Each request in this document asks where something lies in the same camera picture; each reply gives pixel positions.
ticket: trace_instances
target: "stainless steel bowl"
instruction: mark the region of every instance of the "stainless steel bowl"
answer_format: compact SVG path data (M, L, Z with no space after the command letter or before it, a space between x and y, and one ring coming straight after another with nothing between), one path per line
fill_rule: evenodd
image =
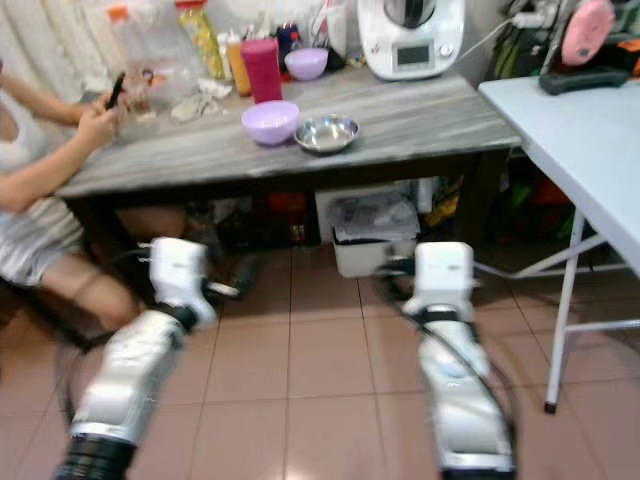
M347 148L358 137L358 124L347 117L323 115L298 127L295 139L310 152L328 154Z

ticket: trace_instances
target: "woman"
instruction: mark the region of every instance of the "woman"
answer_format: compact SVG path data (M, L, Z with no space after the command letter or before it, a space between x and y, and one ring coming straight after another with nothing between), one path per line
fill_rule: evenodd
M82 228L52 197L96 150L109 145L122 108L107 111L108 95L92 105L71 105L2 72L0 65L0 276L73 299L108 329L132 319L138 303L81 250ZM55 151L33 116L77 127ZM179 236L184 214L169 209L126 212L137 234Z

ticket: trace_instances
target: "light purple bowl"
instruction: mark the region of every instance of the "light purple bowl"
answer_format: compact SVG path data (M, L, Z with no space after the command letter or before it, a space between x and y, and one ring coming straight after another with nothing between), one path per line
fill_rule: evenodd
M329 51L324 48L301 48L284 57L287 70L296 80L313 80L327 68Z
M247 109L242 114L242 125L256 142L278 145L293 136L299 115L295 103L273 100Z

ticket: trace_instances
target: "white folding table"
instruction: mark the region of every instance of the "white folding table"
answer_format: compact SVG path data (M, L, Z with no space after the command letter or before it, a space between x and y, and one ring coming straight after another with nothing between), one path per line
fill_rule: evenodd
M480 92L518 130L529 158L576 207L569 248L506 278L557 273L565 261L545 411L555 413L565 340L584 331L640 328L640 320L567 325L578 256L609 242L640 276L640 83L550 96L538 78L487 82ZM585 218L599 233L583 239ZM619 265L604 269L619 268Z

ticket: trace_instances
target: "red cup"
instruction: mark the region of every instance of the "red cup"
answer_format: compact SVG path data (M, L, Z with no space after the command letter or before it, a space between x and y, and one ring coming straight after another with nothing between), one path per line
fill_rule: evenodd
M242 58L255 102L282 100L278 41L275 38L248 40L242 44Z

